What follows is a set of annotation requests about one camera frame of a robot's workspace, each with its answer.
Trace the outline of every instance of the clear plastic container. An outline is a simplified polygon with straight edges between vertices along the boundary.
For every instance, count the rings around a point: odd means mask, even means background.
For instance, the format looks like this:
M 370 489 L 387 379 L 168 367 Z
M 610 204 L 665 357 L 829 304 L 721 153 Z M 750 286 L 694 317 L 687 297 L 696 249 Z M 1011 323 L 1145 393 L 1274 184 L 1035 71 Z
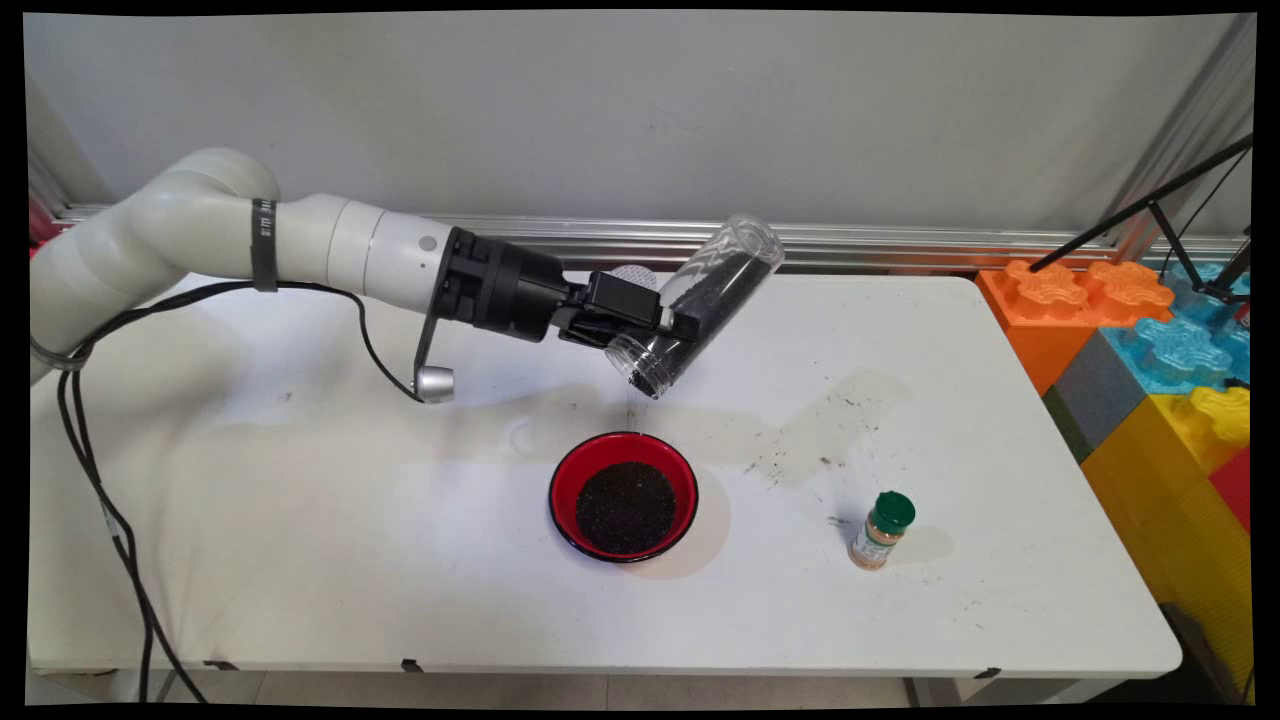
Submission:
M 605 356 L 632 386 L 662 397 L 782 259 L 782 241 L 769 225 L 735 214 L 659 291 L 664 307 L 698 319 L 698 340 L 632 331 L 614 337 Z

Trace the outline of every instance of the green cap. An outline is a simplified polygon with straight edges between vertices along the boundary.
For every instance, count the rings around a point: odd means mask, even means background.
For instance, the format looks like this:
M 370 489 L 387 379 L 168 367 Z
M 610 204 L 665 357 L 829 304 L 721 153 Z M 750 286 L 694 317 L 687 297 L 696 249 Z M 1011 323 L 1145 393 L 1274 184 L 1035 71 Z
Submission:
M 881 532 L 900 536 L 915 520 L 915 506 L 900 492 L 882 492 L 872 510 L 872 523 Z

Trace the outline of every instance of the white robotic arm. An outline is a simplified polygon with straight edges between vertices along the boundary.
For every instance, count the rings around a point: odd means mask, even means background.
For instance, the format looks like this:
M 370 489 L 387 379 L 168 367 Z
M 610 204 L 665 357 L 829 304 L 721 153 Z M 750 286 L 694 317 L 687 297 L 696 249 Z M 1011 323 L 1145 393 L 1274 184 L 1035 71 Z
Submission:
M 692 337 L 696 322 L 659 306 L 658 293 L 593 273 L 563 279 L 558 259 L 476 237 L 417 215 L 332 195 L 275 205 L 270 170 L 234 150 L 183 158 L 123 202 L 63 233 L 31 260 L 31 336 L 65 354 L 93 329 L 173 287 L 187 273 L 250 279 L 255 232 L 274 236 L 278 278 L 324 284 L 428 316 L 415 359 L 415 389 L 452 396 L 453 374 L 426 366 L 435 319 L 453 319 L 529 341 L 547 328 L 604 347 L 620 329 Z M 33 354 L 31 383 L 50 366 Z

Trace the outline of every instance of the jar label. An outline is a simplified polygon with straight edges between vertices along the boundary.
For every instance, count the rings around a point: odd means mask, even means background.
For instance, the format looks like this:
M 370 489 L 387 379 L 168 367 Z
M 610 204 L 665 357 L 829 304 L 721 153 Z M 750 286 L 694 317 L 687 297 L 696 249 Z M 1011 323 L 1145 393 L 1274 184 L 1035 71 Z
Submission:
M 858 530 L 858 537 L 854 538 L 854 552 L 872 565 L 884 562 L 892 550 L 892 544 L 881 544 L 867 534 L 867 523 L 863 523 L 863 527 Z

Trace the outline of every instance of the black seeds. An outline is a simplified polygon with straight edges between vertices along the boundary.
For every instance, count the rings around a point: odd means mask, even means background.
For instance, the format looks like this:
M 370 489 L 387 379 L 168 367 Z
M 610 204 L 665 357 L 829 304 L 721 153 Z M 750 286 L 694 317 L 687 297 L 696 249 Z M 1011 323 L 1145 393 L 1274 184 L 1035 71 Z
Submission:
M 635 386 L 635 388 L 639 389 L 640 392 L 648 395 L 654 400 L 658 400 L 658 392 L 653 389 L 653 386 L 649 384 L 649 380 L 644 379 L 644 375 L 641 375 L 639 372 L 631 373 L 631 384 Z
M 672 382 L 746 304 L 755 288 L 773 273 L 768 263 L 748 252 L 731 252 L 726 258 L 717 258 L 716 261 L 719 264 L 671 304 L 672 310 L 698 318 L 698 340 L 690 342 L 660 336 L 649 336 L 645 340 L 645 336 L 632 333 L 666 365 Z M 701 270 L 700 264 L 690 264 L 678 272 Z M 654 388 L 640 373 L 631 373 L 631 384 L 649 397 L 655 397 Z
M 676 520 L 676 493 L 653 465 L 620 462 L 600 470 L 577 496 L 577 527 L 614 555 L 652 550 Z

